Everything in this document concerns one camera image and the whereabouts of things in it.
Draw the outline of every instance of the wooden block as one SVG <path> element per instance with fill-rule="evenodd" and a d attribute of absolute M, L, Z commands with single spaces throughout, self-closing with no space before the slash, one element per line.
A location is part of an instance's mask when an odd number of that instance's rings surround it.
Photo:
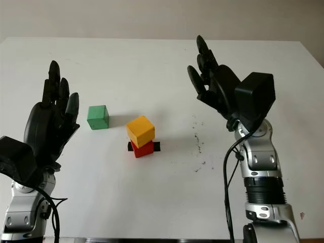
<path fill-rule="evenodd" d="M 92 130 L 109 128 L 109 114 L 106 106 L 90 106 L 87 121 Z"/>
<path fill-rule="evenodd" d="M 133 147 L 135 158 L 139 158 L 154 152 L 154 144 L 152 141 L 148 142 L 140 148 L 136 147 L 136 145 L 132 141 L 131 144 Z"/>
<path fill-rule="evenodd" d="M 145 116 L 131 121 L 126 128 L 128 136 L 138 148 L 155 138 L 155 128 Z"/>

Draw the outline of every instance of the silver robotic arm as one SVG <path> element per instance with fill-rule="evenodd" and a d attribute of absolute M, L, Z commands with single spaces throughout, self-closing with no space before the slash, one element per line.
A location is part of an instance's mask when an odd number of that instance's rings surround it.
<path fill-rule="evenodd" d="M 44 172 L 38 187 L 51 195 L 55 187 L 54 175 Z M 12 199 L 6 211 L 2 242 L 43 242 L 47 219 L 52 210 L 50 204 L 38 191 L 15 181 L 11 184 L 11 191 Z"/>
<path fill-rule="evenodd" d="M 271 142 L 272 127 L 265 120 L 275 101 L 274 79 L 269 73 L 252 72 L 240 81 L 225 65 L 219 65 L 204 39 L 197 37 L 197 63 L 201 74 L 188 66 L 197 99 L 216 109 L 235 131 L 236 142 L 224 158 L 225 209 L 230 242 L 234 234 L 228 196 L 227 160 L 236 146 L 247 190 L 244 243 L 299 242 L 292 207 L 286 203 L 278 156 Z"/>
<path fill-rule="evenodd" d="M 238 140 L 249 132 L 240 123 L 235 130 Z M 253 223 L 246 225 L 245 243 L 299 243 L 292 206 L 286 203 L 281 169 L 271 142 L 272 127 L 263 120 L 259 129 L 242 144 L 240 162 L 247 190 L 246 216 Z"/>

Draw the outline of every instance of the robot finger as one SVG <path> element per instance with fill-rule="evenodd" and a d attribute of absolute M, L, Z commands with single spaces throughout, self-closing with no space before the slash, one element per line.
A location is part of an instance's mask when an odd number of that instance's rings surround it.
<path fill-rule="evenodd" d="M 59 109 L 61 116 L 64 116 L 65 114 L 69 96 L 70 96 L 69 83 L 65 78 L 62 78 L 60 83 L 60 88 L 59 88 L 59 97 L 58 100 L 56 101 L 56 105 Z"/>
<path fill-rule="evenodd" d="M 79 94 L 73 93 L 67 102 L 65 117 L 66 119 L 69 119 L 70 123 L 75 124 L 78 113 L 79 113 Z"/>
<path fill-rule="evenodd" d="M 188 70 L 190 80 L 191 80 L 194 88 L 196 89 L 197 93 L 198 94 L 205 93 L 206 89 L 204 87 L 204 82 L 201 79 L 201 77 L 199 76 L 196 69 L 194 69 L 194 67 L 192 67 L 192 66 L 188 66 L 187 70 Z"/>
<path fill-rule="evenodd" d="M 205 64 L 205 68 L 213 69 L 218 67 L 218 63 L 216 61 L 216 58 L 211 50 L 208 49 L 208 46 L 205 42 L 205 40 L 198 35 L 197 36 L 197 47 L 199 50 L 200 55 L 203 57 L 203 64 Z"/>
<path fill-rule="evenodd" d="M 42 107 L 54 104 L 58 99 L 60 86 L 60 67 L 56 61 L 52 61 L 49 70 L 49 78 L 45 80 Z"/>
<path fill-rule="evenodd" d="M 208 54 L 208 52 L 209 52 L 208 46 L 201 35 L 197 36 L 196 42 L 197 42 L 197 47 L 198 47 L 199 53 L 203 54 L 203 55 Z"/>

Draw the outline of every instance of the robotic hand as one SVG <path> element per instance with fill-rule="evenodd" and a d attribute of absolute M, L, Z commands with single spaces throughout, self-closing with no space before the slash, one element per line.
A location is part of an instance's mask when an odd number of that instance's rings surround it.
<path fill-rule="evenodd" d="M 236 142 L 224 159 L 225 209 L 230 241 L 234 234 L 229 205 L 226 164 L 236 146 L 242 177 L 247 190 L 243 228 L 245 243 L 299 242 L 292 207 L 286 203 L 277 153 L 271 142 L 272 127 L 265 117 L 275 101 L 273 75 L 252 72 L 242 82 L 225 65 L 218 65 L 204 39 L 197 37 L 197 62 L 201 75 L 188 66 L 197 99 L 216 109 L 235 131 Z"/>
<path fill-rule="evenodd" d="M 69 95 L 68 82 L 60 78 L 59 65 L 52 61 L 42 102 L 31 110 L 24 143 L 6 136 L 0 138 L 0 173 L 14 180 L 2 242 L 43 242 L 52 209 L 58 242 L 58 213 L 49 195 L 55 187 L 54 172 L 61 167 L 56 160 L 79 128 L 78 108 L 78 93 Z"/>

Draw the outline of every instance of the table surface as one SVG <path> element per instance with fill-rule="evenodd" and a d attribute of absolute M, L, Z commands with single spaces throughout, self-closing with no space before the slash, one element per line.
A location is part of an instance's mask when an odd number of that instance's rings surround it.
<path fill-rule="evenodd" d="M 323 68 L 299 42 L 207 44 L 241 80 L 252 71 L 274 74 L 276 102 L 267 118 L 287 200 L 300 236 L 324 237 Z M 8 38 L 0 47 L 1 135 L 23 140 L 52 60 L 80 95 L 81 128 L 58 160 L 52 193 L 69 198 L 59 207 L 61 236 L 228 238 L 222 162 L 234 134 L 196 100 L 186 70 L 197 66 L 194 40 Z M 88 107 L 103 104 L 111 128 L 92 131 Z M 135 159 L 125 124 L 140 115 L 155 125 L 161 152 Z M 229 171 L 234 164 L 232 157 Z M 1 222 L 10 183 L 0 176 Z M 248 220 L 240 172 L 230 200 L 235 236 L 242 238 Z M 46 235 L 53 235 L 50 222 Z"/>

